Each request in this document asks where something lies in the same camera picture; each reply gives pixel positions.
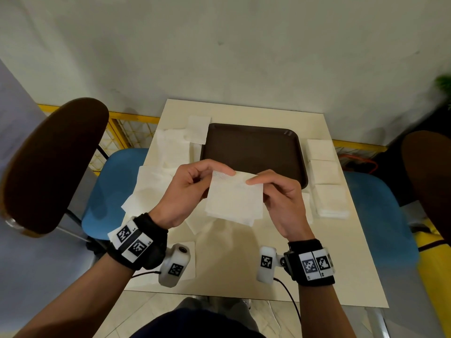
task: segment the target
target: tray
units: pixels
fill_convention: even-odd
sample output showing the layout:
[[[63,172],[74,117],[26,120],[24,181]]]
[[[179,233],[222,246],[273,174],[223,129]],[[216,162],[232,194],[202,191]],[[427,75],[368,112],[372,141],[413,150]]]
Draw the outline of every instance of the tray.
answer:
[[[272,169],[296,179],[302,188],[308,185],[298,136],[289,129],[211,123],[201,159],[253,174]]]

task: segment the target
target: yellow metal frame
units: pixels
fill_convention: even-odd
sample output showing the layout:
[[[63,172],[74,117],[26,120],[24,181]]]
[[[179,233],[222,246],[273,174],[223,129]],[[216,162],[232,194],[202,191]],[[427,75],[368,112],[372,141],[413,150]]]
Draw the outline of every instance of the yellow metal frame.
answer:
[[[46,105],[46,104],[38,104],[42,111],[46,113],[52,113],[59,107],[54,105]],[[126,113],[115,113],[110,111],[110,120],[108,121],[108,129],[111,131],[116,141],[121,145],[121,148],[129,148],[131,147],[128,142],[127,137],[124,135],[121,127],[118,123],[118,120],[123,121],[137,121],[144,123],[153,123],[158,124],[160,121],[159,117],[153,116],[144,116],[144,115],[135,115],[135,114],[126,114]],[[345,147],[345,148],[353,148],[356,150],[368,150],[372,152],[385,152],[387,147],[378,146],[378,145],[369,145],[366,143],[359,142],[349,142],[349,141],[340,141],[340,140],[332,140],[335,147]]]

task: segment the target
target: person's right arm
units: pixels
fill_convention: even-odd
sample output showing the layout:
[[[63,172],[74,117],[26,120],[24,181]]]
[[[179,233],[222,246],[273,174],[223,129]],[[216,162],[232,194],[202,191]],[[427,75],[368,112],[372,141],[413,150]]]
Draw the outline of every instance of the person's right arm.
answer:
[[[298,181],[267,170],[247,183],[263,184],[263,201],[271,220],[288,242],[315,238],[307,223]],[[333,286],[299,286],[299,306],[303,337],[355,337]]]

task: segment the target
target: person's left hand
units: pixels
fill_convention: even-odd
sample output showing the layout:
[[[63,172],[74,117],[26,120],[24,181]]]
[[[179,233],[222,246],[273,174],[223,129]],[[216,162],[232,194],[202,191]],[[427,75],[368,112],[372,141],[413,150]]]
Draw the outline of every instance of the person's left hand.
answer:
[[[177,227],[205,198],[213,171],[235,175],[235,171],[220,162],[206,159],[180,165],[160,202],[149,212],[150,218],[163,229]]]

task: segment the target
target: gray pants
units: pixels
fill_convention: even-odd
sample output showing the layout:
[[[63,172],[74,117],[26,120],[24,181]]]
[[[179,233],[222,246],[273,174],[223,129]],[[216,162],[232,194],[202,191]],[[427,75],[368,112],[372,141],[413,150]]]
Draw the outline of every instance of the gray pants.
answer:
[[[258,326],[252,318],[249,308],[243,299],[223,298],[215,296],[202,296],[198,299],[187,297],[175,308],[189,308],[191,310],[208,310],[225,315],[229,319],[236,320],[248,329],[257,331]]]

